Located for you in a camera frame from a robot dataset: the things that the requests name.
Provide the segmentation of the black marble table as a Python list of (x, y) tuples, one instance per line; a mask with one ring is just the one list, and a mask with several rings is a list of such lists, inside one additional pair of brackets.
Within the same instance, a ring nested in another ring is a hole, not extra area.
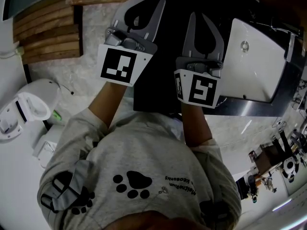
[[(224, 40), (224, 55), (228, 46), (232, 21), (239, 19), (288, 49), (289, 35), (271, 29), (276, 17), (255, 0), (166, 0), (165, 9), (155, 38), (158, 46), (134, 86), (133, 108), (141, 112), (174, 113), (180, 111), (174, 79), (175, 60), (181, 54), (192, 12), (205, 14), (218, 28)], [(282, 116), (291, 102), (301, 79), (306, 59), (295, 39), (292, 59), (287, 62), (272, 100), (268, 103), (220, 95), (214, 109), (204, 108), (207, 115)]]

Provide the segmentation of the person's left forearm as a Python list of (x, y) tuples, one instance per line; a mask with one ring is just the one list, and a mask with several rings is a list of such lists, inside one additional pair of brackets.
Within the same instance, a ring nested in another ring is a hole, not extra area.
[(106, 82), (88, 109), (100, 119), (109, 130), (127, 86)]

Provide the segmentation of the chrome faucet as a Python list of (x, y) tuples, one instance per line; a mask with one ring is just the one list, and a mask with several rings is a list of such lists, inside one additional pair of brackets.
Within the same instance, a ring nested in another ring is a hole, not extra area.
[(295, 39), (303, 39), (304, 29), (302, 27), (295, 27), (287, 23), (280, 22), (274, 17), (271, 19), (271, 29), (274, 31), (284, 32), (289, 35), (288, 49), (286, 51), (285, 59), (287, 62), (290, 62), (293, 55)]

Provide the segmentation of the white toilet with open lid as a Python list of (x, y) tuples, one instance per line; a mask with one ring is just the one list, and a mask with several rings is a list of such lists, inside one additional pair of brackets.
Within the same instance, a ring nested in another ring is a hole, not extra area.
[(52, 158), (63, 130), (64, 126), (53, 125), (46, 134), (41, 136), (34, 147), (32, 156), (38, 160), (43, 169)]
[(38, 79), (23, 86), (0, 109), (0, 143), (10, 142), (20, 136), (30, 122), (48, 120), (60, 95), (59, 84), (49, 79)]

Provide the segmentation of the person's right forearm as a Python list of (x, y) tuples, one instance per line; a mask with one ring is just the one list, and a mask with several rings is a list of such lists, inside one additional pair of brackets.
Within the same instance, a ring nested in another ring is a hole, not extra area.
[(181, 103), (182, 123), (186, 145), (198, 147), (213, 138), (202, 107)]

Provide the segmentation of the stepped wooden planks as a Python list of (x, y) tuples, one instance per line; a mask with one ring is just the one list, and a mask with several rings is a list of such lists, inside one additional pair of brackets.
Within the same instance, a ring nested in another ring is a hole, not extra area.
[(23, 64), (81, 57), (82, 34), (83, 7), (61, 1), (13, 19), (13, 41), (22, 48)]

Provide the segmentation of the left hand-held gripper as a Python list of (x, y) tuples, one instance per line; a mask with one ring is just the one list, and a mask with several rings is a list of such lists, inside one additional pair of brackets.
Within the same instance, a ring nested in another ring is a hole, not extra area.
[[(157, 52), (153, 43), (166, 0), (128, 0), (116, 11), (106, 39), (98, 47), (98, 76), (105, 81), (134, 86)], [(143, 38), (135, 33), (144, 33)]]

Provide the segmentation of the grey paw-print sweatshirt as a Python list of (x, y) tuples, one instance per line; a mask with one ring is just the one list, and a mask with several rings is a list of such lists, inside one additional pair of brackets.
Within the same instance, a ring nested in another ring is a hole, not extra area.
[[(237, 185), (216, 141), (189, 148), (179, 123), (160, 114), (132, 114), (109, 130), (88, 109), (73, 116), (37, 200), (52, 230), (103, 230), (145, 211), (223, 230), (241, 215)], [(219, 201), (228, 204), (227, 221), (216, 220)]]

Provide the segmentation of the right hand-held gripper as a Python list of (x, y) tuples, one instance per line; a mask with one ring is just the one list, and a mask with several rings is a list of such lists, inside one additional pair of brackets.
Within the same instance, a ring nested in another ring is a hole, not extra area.
[(224, 40), (214, 23), (205, 14), (202, 16), (214, 36), (215, 48), (208, 59), (195, 57), (196, 13), (192, 12), (182, 49), (184, 57), (176, 59), (174, 77), (177, 98), (182, 103), (214, 109), (221, 93)]

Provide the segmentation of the white rectangular sink basin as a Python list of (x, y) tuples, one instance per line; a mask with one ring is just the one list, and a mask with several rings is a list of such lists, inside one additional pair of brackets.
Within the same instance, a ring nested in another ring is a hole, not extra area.
[(283, 74), (284, 54), (268, 36), (234, 19), (221, 71), (221, 95), (270, 102)]

